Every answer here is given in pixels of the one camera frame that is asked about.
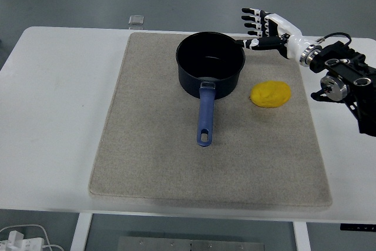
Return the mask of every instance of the saucepan handle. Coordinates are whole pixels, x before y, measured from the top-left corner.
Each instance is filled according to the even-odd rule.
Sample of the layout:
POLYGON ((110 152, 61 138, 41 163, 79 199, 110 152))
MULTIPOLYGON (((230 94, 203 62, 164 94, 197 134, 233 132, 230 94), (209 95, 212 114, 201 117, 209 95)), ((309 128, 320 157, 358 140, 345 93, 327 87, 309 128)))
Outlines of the saucepan handle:
POLYGON ((209 146, 213 136, 214 99, 216 85, 212 82, 202 82, 200 87, 199 125, 197 128, 197 143, 209 146))

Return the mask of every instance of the saucepan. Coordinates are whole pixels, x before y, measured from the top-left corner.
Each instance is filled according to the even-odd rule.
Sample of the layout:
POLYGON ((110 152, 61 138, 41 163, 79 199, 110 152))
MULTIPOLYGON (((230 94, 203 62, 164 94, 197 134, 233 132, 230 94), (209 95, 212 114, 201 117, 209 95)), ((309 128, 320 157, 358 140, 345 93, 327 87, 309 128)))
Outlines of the saucepan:
POLYGON ((209 146, 213 140, 214 100, 235 89, 245 61, 243 47, 227 35, 199 32, 180 43, 176 61, 181 86, 200 99, 197 143, 209 146))

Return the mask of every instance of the yellow sponge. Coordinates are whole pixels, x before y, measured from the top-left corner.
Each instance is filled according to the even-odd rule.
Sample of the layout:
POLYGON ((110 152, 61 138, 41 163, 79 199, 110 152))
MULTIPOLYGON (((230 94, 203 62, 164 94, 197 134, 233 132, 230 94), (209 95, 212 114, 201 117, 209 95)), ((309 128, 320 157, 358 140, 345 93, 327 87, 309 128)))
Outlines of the yellow sponge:
POLYGON ((279 107, 291 97, 291 89, 285 82, 267 81, 258 83, 251 90, 250 99, 259 107, 279 107))

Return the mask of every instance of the white table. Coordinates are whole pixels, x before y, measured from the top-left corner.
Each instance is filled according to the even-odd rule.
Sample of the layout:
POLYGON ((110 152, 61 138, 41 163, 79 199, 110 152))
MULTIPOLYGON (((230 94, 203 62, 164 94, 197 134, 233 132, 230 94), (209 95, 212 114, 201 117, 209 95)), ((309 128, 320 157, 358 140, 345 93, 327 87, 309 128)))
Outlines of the white table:
MULTIPOLYGON (((0 208, 376 223, 376 138, 358 133, 357 121, 344 105, 312 100, 310 93, 319 90, 324 72, 303 67, 333 197, 328 210, 171 208, 92 199, 89 177, 132 32, 31 27, 23 33, 0 71, 0 208)), ((351 47, 376 65, 376 41, 353 39, 351 47)))

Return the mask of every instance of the handle hole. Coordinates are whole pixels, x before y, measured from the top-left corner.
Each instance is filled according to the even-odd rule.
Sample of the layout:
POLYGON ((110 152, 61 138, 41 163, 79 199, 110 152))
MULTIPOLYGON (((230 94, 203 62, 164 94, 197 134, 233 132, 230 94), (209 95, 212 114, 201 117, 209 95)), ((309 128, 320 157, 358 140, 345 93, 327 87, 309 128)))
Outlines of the handle hole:
POLYGON ((207 129, 201 130, 201 141, 208 142, 209 141, 209 131, 207 129))

